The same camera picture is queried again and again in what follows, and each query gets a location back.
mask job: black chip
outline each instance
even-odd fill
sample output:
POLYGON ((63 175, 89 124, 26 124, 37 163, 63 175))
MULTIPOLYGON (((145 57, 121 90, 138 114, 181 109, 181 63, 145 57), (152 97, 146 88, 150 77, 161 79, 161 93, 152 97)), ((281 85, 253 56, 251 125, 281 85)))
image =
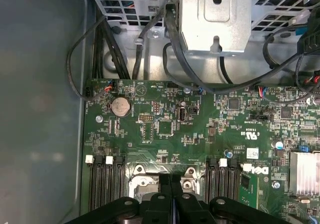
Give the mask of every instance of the black chip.
POLYGON ((124 162, 124 160, 123 160, 124 158, 122 157, 122 156, 117 156, 116 158, 115 158, 115 163, 116 164, 123 164, 124 162))
POLYGON ((274 154, 279 157, 283 157, 285 152, 284 150, 275 150, 274 154))
POLYGON ((281 108, 281 119, 291 119, 292 108, 291 107, 282 107, 281 108))
POLYGON ((189 113, 191 115, 197 115, 198 114, 198 107, 197 106, 193 106, 193 107, 189 108, 189 113))
POLYGON ((168 82, 167 84, 166 84, 167 86, 167 88, 179 88, 179 85, 177 85, 177 84, 175 84, 175 83, 173 83, 173 82, 168 82))
POLYGON ((218 165, 218 161, 215 158, 211 158, 209 161, 209 166, 217 166, 218 165))
POLYGON ((250 179, 248 177, 246 177, 245 175, 241 176, 241 185, 244 188, 249 189, 249 182, 250 182, 250 179))
POLYGON ((236 99, 236 98, 229 99, 228 107, 229 107, 230 110, 238 110, 240 108, 239 99, 236 99))
POLYGON ((161 162, 162 162, 162 163, 166 163, 166 161, 167 161, 166 159, 167 159, 166 156, 162 156, 161 162))
POLYGON ((96 158, 96 164, 102 164, 103 163, 103 157, 102 155, 97 155, 96 158))
POLYGON ((238 165, 238 161, 236 159, 229 159, 229 166, 236 167, 238 165))

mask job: black cable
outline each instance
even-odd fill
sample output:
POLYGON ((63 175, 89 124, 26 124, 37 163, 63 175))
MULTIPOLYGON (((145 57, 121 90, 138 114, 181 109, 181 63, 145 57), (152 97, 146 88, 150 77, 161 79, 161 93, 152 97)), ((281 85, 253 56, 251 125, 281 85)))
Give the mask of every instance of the black cable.
MULTIPOLYGON (((161 8, 157 15, 144 27, 144 29, 141 31, 139 34, 139 39, 144 40, 147 32, 155 26, 163 17, 164 17, 164 9, 161 8)), ((142 54, 143 54, 143 45, 137 45, 136 52, 135 52, 135 63, 132 71, 132 79, 136 80, 138 78, 138 73, 141 65, 141 60, 142 60, 142 54)))
POLYGON ((68 76, 68 81, 71 85, 72 90, 75 92, 76 95, 78 95, 80 98, 82 98, 85 101, 94 101, 97 100, 98 98, 100 98, 105 91, 102 90, 99 93, 97 93, 95 96, 93 97, 86 97, 83 96, 76 88, 75 84, 74 84, 74 80, 72 78, 72 73, 71 73, 71 56, 73 51, 75 50, 75 48, 81 43, 82 40, 84 40, 88 35, 90 35, 95 28, 106 19, 105 16, 101 16, 97 22, 95 22, 77 41, 76 43, 69 49, 68 53, 67 53, 67 58, 66 58, 66 62, 65 62, 65 66, 66 66, 66 72, 67 72, 67 76, 68 76))
POLYGON ((178 35, 177 29, 176 29, 175 18, 174 18, 174 14, 173 14, 172 10, 167 10, 165 19, 166 19, 166 26, 167 26, 167 29, 169 32, 173 51, 174 51, 175 56, 181 65, 182 69, 192 79, 193 82, 195 82, 198 86, 200 86, 201 88, 203 88, 204 90, 206 90, 212 94, 225 94, 225 93, 241 90, 243 88, 255 85, 259 82, 262 82, 265 79, 269 79, 270 77, 274 76, 275 74, 280 72, 283 68, 287 67, 290 63, 292 63, 293 61, 295 61, 299 57, 298 54, 295 54, 295 55, 291 56, 289 59, 287 59, 286 61, 284 61, 281 65, 279 65, 279 66, 275 67, 273 70, 269 71, 268 73, 265 73, 264 75, 256 77, 253 80, 244 82, 242 84, 235 85, 235 86, 228 87, 228 88, 210 89, 195 74, 195 72, 190 67, 190 65, 188 64, 188 62, 184 56, 184 53, 182 51, 182 47, 181 47, 181 44, 179 41, 179 35, 178 35))
POLYGON ((109 47, 110 53, 112 55, 112 52, 114 52, 115 55, 117 56, 117 58, 112 56, 112 58, 114 60, 113 61, 114 65, 116 65, 116 59, 119 60, 118 63, 120 64, 120 68, 122 69, 123 76, 124 76, 124 77, 120 77, 120 78, 129 80, 130 75, 129 75, 126 63, 124 61, 124 58, 123 58, 123 55, 122 55, 121 50, 119 48, 119 45, 117 44, 117 42, 115 40, 112 29, 111 29, 109 23, 107 22, 107 20, 103 21, 102 26, 103 26, 104 38, 105 38, 105 41, 109 47))
POLYGON ((91 78, 95 79, 97 77, 97 57, 98 57, 98 52, 97 52, 97 44, 98 44, 98 28, 95 30, 95 35, 94 35, 94 48, 93 48, 93 55, 92 55, 92 73, 91 73, 91 78))
POLYGON ((224 61, 224 57, 221 56, 220 57, 220 69, 221 69, 221 73, 224 77, 224 79, 226 80, 226 82, 228 84, 233 84, 232 80, 229 78, 229 75, 227 74, 227 71, 226 71, 226 64, 225 64, 225 61, 224 61))
POLYGON ((119 59, 118 59, 118 56, 113 48, 113 45, 111 43, 111 41, 109 41, 109 36, 107 34, 107 31, 105 29, 105 27, 102 27, 102 33, 103 33, 103 37, 106 41, 106 44, 108 45, 108 48, 109 48, 109 51, 110 51, 110 54, 111 54, 111 57, 113 59, 113 62, 114 62, 114 66, 115 66, 115 70, 119 76, 120 79, 125 79, 125 75, 123 73, 123 69, 120 65, 120 62, 119 62, 119 59))
POLYGON ((97 77, 99 79, 103 79, 104 78, 104 61, 103 61, 103 57, 104 57, 104 48, 103 48, 103 44, 104 44, 104 40, 102 38, 102 27, 98 26, 97 28, 97 32, 98 32, 98 40, 97 40, 97 77))
MULTIPOLYGON (((275 68, 276 66, 279 66, 279 64, 271 57, 269 50, 268 50, 268 45, 275 39, 275 35, 284 33, 284 32, 288 32, 290 30, 295 30, 297 28, 304 28, 307 27, 307 25, 293 25, 293 26, 289 26, 289 27, 285 27, 282 28, 274 33, 272 33, 271 35, 269 35, 269 37, 267 38, 267 40, 265 41, 263 48, 262 48, 262 53, 263 53, 263 57, 266 60, 266 62, 268 63, 268 65, 270 66, 271 69, 275 68)), ((291 74, 292 76, 294 76, 294 71, 284 68, 283 71, 291 74)))
POLYGON ((194 86, 191 86, 191 85, 185 85, 183 83, 181 83, 180 81, 178 81, 175 77, 173 77, 168 68, 167 68, 167 63, 168 63, 168 56, 167 56, 167 48, 171 46, 171 43, 167 43, 164 48, 163 48, 163 51, 162 51, 162 59, 163 59, 163 69, 165 70, 165 75, 172 81, 174 82, 176 85, 179 85, 183 88, 187 88, 187 89, 190 89, 190 90, 195 90, 195 91, 198 91, 199 90, 199 87, 194 87, 194 86))

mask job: blue wire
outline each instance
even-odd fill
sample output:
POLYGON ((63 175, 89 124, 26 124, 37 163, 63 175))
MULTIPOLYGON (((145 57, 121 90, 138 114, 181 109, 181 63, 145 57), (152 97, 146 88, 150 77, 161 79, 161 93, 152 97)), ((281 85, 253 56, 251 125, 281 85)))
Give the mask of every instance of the blue wire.
POLYGON ((134 4, 133 2, 130 2, 129 4, 124 5, 123 7, 128 7, 128 6, 133 5, 133 4, 134 4))
POLYGON ((309 216, 309 218, 313 221, 313 224, 318 224, 318 221, 314 217, 309 216))
POLYGON ((264 88, 263 92, 262 92, 262 96, 265 96, 265 93, 267 92, 267 87, 264 88))

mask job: heatsink fins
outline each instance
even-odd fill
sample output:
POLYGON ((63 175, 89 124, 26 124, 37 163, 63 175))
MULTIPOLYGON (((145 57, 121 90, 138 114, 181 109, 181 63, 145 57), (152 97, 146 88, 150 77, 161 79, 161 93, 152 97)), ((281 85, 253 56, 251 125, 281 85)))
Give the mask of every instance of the heatsink fins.
POLYGON ((320 153, 290 154, 289 187, 296 195, 320 194, 320 153))

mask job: screw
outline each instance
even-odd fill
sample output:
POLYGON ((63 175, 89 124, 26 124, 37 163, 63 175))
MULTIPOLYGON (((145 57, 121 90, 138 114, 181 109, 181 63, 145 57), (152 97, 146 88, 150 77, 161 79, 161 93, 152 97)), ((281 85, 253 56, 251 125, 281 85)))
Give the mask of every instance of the screw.
POLYGON ((274 182, 272 183, 272 187, 273 187, 274 189, 279 189, 279 188, 280 188, 280 183, 277 182, 277 181, 274 181, 274 182))
POLYGON ((159 38, 159 35, 160 35, 159 31, 153 31, 153 33, 152 33, 152 36, 153 36, 155 39, 159 38))
POLYGON ((183 195, 182 195, 182 198, 184 198, 184 199, 189 199, 189 198, 190 198, 190 195, 188 195, 188 194, 183 194, 183 195))
POLYGON ((103 122, 104 119, 103 119, 103 117, 101 115, 97 115, 95 117, 95 120, 96 120, 97 123, 101 123, 101 122, 103 122))
POLYGON ((189 180, 186 180, 183 184, 184 189, 190 189, 191 188, 191 182, 189 180))
POLYGON ((220 205, 224 205, 225 204, 225 200, 222 200, 222 199, 218 199, 218 200, 216 200, 216 202, 218 203, 218 204, 220 204, 220 205))
POLYGON ((191 89, 183 88, 183 92, 185 92, 186 94, 190 94, 191 93, 191 89))

